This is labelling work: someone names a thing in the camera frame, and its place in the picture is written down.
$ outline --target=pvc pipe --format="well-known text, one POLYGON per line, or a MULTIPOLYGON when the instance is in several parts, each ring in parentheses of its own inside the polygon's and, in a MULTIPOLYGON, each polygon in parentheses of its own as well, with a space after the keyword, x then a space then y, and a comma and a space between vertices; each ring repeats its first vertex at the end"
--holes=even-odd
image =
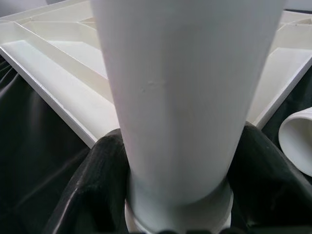
POLYGON ((278 139, 295 167, 312 176, 312 107, 287 117, 279 128, 278 139))
POLYGON ((131 168, 129 203, 147 229, 157 218, 133 197, 184 206, 224 181, 283 2, 93 0, 131 168))

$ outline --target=white plastic pipe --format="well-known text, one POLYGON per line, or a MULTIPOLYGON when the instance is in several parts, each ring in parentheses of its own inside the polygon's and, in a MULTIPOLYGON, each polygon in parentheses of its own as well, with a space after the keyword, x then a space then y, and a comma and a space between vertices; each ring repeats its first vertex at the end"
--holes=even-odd
MULTIPOLYGON (((283 2, 93 0, 130 207, 147 229, 157 218, 142 197, 184 206, 225 179, 283 2)), ((175 225, 149 230, 183 225, 175 215, 175 225)))
POLYGON ((285 156, 303 173, 312 176, 312 108, 283 121, 278 133, 285 156))

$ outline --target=white pipe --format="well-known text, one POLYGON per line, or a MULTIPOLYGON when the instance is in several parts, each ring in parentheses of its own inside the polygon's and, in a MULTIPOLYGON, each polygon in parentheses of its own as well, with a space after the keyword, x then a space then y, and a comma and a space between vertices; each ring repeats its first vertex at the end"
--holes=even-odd
POLYGON ((224 180, 283 2, 93 0, 132 195, 183 206, 224 180))

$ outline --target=white plastic tray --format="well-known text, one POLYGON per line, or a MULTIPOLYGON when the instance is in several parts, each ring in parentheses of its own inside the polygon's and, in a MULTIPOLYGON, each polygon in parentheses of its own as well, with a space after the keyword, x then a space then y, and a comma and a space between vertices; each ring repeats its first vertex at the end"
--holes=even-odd
MULTIPOLYGON (((284 12, 247 121, 262 128, 312 65, 312 15, 284 12)), ((0 18, 0 54, 89 146, 118 120, 88 0, 0 18)))

